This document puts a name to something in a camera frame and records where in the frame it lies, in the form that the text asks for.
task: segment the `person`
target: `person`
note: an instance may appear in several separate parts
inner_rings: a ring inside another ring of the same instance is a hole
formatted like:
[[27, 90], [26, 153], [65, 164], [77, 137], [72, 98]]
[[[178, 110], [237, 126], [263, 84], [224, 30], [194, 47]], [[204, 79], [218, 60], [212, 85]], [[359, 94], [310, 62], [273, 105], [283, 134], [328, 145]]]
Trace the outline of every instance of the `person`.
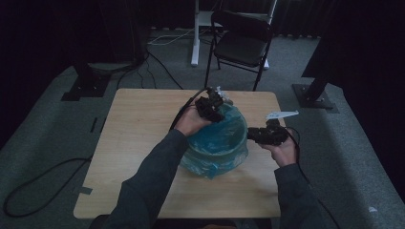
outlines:
[[[195, 106], [188, 107], [174, 129], [142, 161], [136, 174], [122, 182], [117, 206], [102, 228], [152, 228], [188, 148], [187, 137], [210, 123], [199, 116]], [[280, 146], [261, 147], [271, 151], [280, 166], [274, 171], [280, 228], [324, 228], [316, 198], [296, 163], [293, 141], [289, 138]]]

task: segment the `table top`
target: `table top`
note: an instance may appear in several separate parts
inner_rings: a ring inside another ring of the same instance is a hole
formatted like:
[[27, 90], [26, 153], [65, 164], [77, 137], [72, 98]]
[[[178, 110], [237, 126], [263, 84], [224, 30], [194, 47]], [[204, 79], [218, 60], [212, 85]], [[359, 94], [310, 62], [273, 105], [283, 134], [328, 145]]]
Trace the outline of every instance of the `table top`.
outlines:
[[[93, 219], [117, 205], [121, 182], [137, 171], [143, 159], [167, 134], [180, 107], [197, 91], [120, 89], [114, 98], [74, 214]], [[265, 127], [266, 115], [280, 111], [275, 94], [226, 92], [248, 127]], [[279, 217], [278, 168], [270, 152], [247, 142], [249, 155], [234, 170], [208, 179], [179, 167], [159, 218]]]

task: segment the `hand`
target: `hand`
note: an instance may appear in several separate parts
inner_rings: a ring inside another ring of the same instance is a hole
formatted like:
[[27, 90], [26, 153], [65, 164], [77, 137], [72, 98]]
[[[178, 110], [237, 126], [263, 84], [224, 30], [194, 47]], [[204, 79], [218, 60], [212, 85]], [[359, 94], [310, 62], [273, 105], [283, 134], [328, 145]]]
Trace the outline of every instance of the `hand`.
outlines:
[[283, 167], [289, 164], [297, 163], [297, 153], [295, 143], [290, 137], [279, 146], [259, 144], [263, 149], [271, 151], [271, 157], [276, 161], [278, 166]]
[[196, 106], [194, 106], [194, 101], [191, 104], [192, 105], [185, 109], [175, 126], [175, 129], [182, 132], [185, 136], [191, 136], [198, 132], [202, 127], [211, 124], [211, 121], [200, 117]]

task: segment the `dark sleeve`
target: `dark sleeve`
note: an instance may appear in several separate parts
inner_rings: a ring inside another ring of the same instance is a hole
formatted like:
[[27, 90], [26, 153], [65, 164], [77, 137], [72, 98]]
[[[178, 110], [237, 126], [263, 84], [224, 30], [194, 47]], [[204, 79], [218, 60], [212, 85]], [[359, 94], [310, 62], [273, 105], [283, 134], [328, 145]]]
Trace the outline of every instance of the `dark sleeve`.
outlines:
[[151, 228], [188, 148], [187, 138], [172, 130], [122, 182], [117, 206], [103, 228]]
[[298, 164], [281, 167], [274, 174], [279, 192], [280, 228], [326, 228], [316, 196]]

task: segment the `blue plastic bag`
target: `blue plastic bag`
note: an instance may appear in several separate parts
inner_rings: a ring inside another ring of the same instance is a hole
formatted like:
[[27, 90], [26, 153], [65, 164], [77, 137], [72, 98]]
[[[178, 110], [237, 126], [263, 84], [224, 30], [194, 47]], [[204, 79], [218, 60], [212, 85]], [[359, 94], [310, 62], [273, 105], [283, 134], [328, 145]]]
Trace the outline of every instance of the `blue plastic bag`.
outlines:
[[247, 125], [239, 110], [223, 104], [224, 120], [199, 130], [188, 138], [190, 147], [181, 159], [181, 166], [208, 178], [224, 174], [245, 161], [248, 150]]

